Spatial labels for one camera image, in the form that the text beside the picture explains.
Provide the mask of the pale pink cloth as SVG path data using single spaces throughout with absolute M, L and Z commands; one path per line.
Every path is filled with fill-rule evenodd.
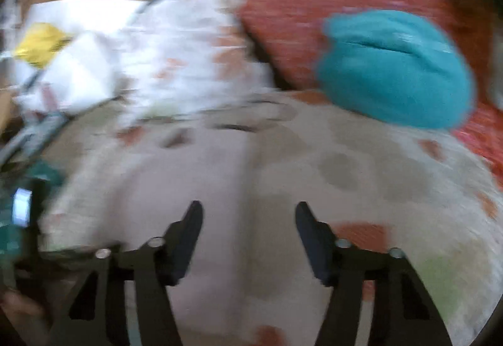
M 92 255 L 49 343 L 238 344 L 252 149 L 218 126 L 90 153 L 43 218 L 49 251 Z

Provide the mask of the teal cardboard box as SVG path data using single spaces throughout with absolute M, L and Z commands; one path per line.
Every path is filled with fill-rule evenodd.
M 1 261 L 13 261 L 29 251 L 25 237 L 39 234 L 39 218 L 65 180 L 64 174 L 43 160 L 26 170 L 12 171 L 1 185 Z

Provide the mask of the heart patterned quilt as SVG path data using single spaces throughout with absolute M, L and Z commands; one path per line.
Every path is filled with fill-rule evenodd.
M 305 201 L 361 248 L 404 250 L 451 340 L 472 343 L 502 294 L 502 191 L 445 131 L 390 126 L 317 93 L 272 93 L 119 137 L 116 104 L 69 125 L 46 159 L 69 177 L 43 218 L 45 251 L 128 249 L 200 201 L 188 275 L 170 298 L 187 345 L 239 345 L 274 326 L 311 345 L 329 291 L 294 223 Z

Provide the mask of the teal fleece bundle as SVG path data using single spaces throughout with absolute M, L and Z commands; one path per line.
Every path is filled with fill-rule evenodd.
M 316 66 L 336 106 L 399 126 L 450 130 L 476 102 L 472 70 L 454 41 L 424 17 L 396 10 L 333 14 Z

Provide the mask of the white floral pillow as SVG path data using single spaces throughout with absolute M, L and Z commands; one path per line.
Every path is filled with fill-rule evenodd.
M 238 20 L 245 0 L 157 0 L 118 39 L 128 80 L 119 126 L 241 105 L 272 88 Z

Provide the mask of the red floral blanket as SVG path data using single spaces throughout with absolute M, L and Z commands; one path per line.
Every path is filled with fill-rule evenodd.
M 502 114 L 487 95 L 493 56 L 493 10 L 484 0 L 246 0 L 239 17 L 286 89 L 314 89 L 323 45 L 322 22 L 332 14 L 392 9 L 417 14 L 442 28 L 468 62 L 478 90 L 474 114 L 455 136 L 502 178 Z

